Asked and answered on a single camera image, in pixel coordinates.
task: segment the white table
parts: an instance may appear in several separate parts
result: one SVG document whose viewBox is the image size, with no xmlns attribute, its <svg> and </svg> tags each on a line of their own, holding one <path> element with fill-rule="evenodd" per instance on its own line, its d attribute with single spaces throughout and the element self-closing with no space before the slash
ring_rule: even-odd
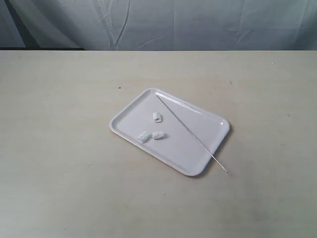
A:
<svg viewBox="0 0 317 238">
<path fill-rule="evenodd" d="M 110 131 L 149 87 L 231 123 L 229 174 Z M 316 89 L 317 52 L 2 51 L 0 237 L 316 238 Z"/>
</svg>

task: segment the tray rim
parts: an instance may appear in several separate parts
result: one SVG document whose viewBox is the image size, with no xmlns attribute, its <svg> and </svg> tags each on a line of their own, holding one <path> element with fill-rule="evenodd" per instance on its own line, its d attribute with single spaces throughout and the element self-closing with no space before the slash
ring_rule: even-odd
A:
<svg viewBox="0 0 317 238">
<path fill-rule="evenodd" d="M 211 113 L 211 112 L 206 111 L 206 110 L 203 109 L 203 108 L 197 107 L 197 106 L 195 106 L 195 105 L 193 105 L 193 104 L 191 104 L 191 103 L 188 103 L 188 102 L 186 102 L 186 101 L 184 101 L 184 100 L 182 100 L 182 99 L 179 99 L 179 98 L 177 98 L 177 97 L 175 97 L 175 96 L 173 96 L 173 95 L 171 95 L 171 94 L 169 94 L 169 93 L 166 93 L 165 91 L 163 91 L 163 90 L 161 90 L 161 89 L 159 89 L 159 88 L 147 88 L 146 90 L 144 90 L 140 95 L 138 95 L 134 100 L 132 100 L 131 103 L 129 103 L 124 109 L 122 109 L 117 115 L 115 115 L 115 116 L 111 119 L 111 121 L 109 122 L 109 128 L 111 129 L 111 131 L 112 131 L 113 133 L 115 133 L 115 134 L 117 134 L 118 136 L 122 137 L 123 139 L 127 140 L 127 141 L 130 142 L 131 144 L 133 144 L 133 145 L 139 147 L 141 150 L 147 152 L 147 153 L 150 154 L 151 156 L 153 156 L 153 157 L 155 157 L 156 159 L 162 161 L 163 163 L 165 163 L 165 164 L 167 164 L 168 166 L 172 167 L 172 168 L 175 169 L 176 171 L 178 171 L 178 172 L 180 172 L 180 173 L 182 173 L 182 174 L 184 174 L 184 175 L 186 175 L 186 176 L 189 176 L 189 177 L 193 177 L 193 176 L 199 175 L 199 174 L 205 169 L 206 165 L 207 165 L 207 164 L 209 163 L 209 161 L 211 160 L 211 157 L 210 157 L 209 160 L 206 162 L 206 164 L 205 164 L 204 166 L 202 166 L 201 170 L 198 170 L 196 173 L 188 173 L 188 171 L 182 169 L 181 167 L 178 167 L 178 166 L 176 166 L 175 164 L 169 163 L 168 161 L 166 161 L 166 160 L 164 160 L 164 159 L 162 159 L 162 158 L 156 156 L 155 154 L 153 154 L 153 152 L 152 152 L 151 150 L 148 150 L 146 147 L 143 147 L 140 143 L 137 143 L 137 142 L 135 142 L 135 141 L 133 141 L 133 140 L 130 140 L 129 137 L 127 137 L 127 136 L 121 134 L 119 131 L 117 131 L 117 130 L 114 128 L 113 123 L 115 122 L 115 120 L 116 120 L 125 110 L 127 110 L 135 101 L 137 101 L 139 98 L 141 98 L 141 97 L 142 97 L 145 93 L 147 93 L 148 91 L 156 91 L 156 92 L 163 93 L 163 94 L 165 94 L 165 95 L 167 95 L 167 96 L 169 96 L 169 97 L 171 97 L 171 98 L 173 98 L 173 99 L 176 99 L 176 100 L 178 100 L 178 101 L 180 101 L 180 102 L 182 102 L 182 103 L 184 103 L 184 104 L 186 104 L 186 105 L 188 105 L 188 106 L 190 106 L 190 107 L 193 107 L 193 108 L 198 109 L 198 110 L 200 110 L 200 111 L 202 111 L 202 112 L 204 112 L 204 113 L 206 113 L 206 114 L 209 114 L 209 115 L 212 115 L 212 116 L 214 116 L 214 117 L 218 117 L 218 118 L 222 119 L 222 120 L 224 121 L 224 123 L 226 124 L 226 126 L 227 126 L 227 127 L 226 127 L 226 128 L 227 128 L 227 131 L 224 133 L 223 138 L 222 138 L 221 140 L 219 140 L 219 143 L 217 144 L 216 149 L 215 149 L 215 151 L 213 152 L 213 154 L 217 151 L 217 149 L 219 148 L 220 144 L 224 141 L 225 137 L 227 136 L 227 134 L 228 134 L 228 132 L 229 132 L 229 130 L 230 130 L 230 123 L 229 123 L 225 118 L 223 118 L 223 117 L 220 117 L 220 116 L 218 116 L 218 115 L 216 115 L 216 114 L 213 114 L 213 113 Z"/>
</svg>

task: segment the white tray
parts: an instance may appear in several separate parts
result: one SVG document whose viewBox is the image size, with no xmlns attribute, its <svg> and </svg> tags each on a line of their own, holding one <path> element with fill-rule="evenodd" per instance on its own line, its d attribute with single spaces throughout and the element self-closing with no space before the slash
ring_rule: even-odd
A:
<svg viewBox="0 0 317 238">
<path fill-rule="evenodd" d="M 211 156 L 156 95 L 212 154 L 215 153 L 229 131 L 228 121 L 156 88 L 145 90 L 115 116 L 109 124 L 111 130 L 182 174 L 200 174 Z M 155 123 L 153 112 L 161 113 L 163 122 Z M 143 131 L 163 131 L 167 137 L 150 138 L 141 144 L 136 138 Z"/>
</svg>

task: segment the metal rod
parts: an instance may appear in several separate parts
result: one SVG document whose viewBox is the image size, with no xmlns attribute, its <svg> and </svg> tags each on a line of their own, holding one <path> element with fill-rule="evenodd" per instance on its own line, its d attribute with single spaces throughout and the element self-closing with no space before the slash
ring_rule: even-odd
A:
<svg viewBox="0 0 317 238">
<path fill-rule="evenodd" d="M 186 128 L 186 130 L 196 139 L 196 141 L 208 152 L 208 154 L 211 155 L 211 157 L 223 168 L 223 170 L 226 171 L 226 173 L 229 173 L 224 166 L 221 165 L 221 163 L 213 156 L 213 154 L 209 151 L 209 149 L 206 148 L 205 145 L 194 135 L 194 133 L 181 121 L 181 119 L 178 118 L 178 116 L 166 105 L 165 102 L 156 94 L 157 98 L 166 106 L 166 108 L 176 117 L 176 119 Z"/>
</svg>

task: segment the small white piece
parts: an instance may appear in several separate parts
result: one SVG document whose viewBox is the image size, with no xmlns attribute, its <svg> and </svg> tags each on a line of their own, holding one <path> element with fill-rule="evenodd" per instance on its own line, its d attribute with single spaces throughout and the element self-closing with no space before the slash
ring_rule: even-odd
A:
<svg viewBox="0 0 317 238">
<path fill-rule="evenodd" d="M 152 133 L 152 138 L 154 140 L 161 139 L 161 138 L 164 138 L 164 137 L 165 137 L 165 134 L 164 134 L 163 131 L 156 131 L 156 132 Z"/>
<path fill-rule="evenodd" d="M 153 120 L 157 122 L 162 122 L 162 115 L 160 113 L 153 113 Z"/>
<path fill-rule="evenodd" d="M 141 144 L 143 144 L 144 142 L 148 140 L 149 137 L 150 137 L 150 134 L 147 131 L 144 131 L 142 134 L 138 136 L 138 141 Z"/>
</svg>

